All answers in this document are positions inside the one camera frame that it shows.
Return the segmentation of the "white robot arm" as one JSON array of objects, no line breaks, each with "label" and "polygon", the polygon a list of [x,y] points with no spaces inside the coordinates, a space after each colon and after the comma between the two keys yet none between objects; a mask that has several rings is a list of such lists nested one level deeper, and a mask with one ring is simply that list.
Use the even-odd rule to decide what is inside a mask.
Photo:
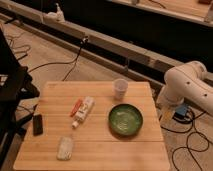
[{"label": "white robot arm", "polygon": [[191,61],[169,69],[165,75],[157,103],[162,106],[163,119],[170,119],[175,109],[188,99],[209,114],[213,114],[213,87],[204,82],[205,65]]}]

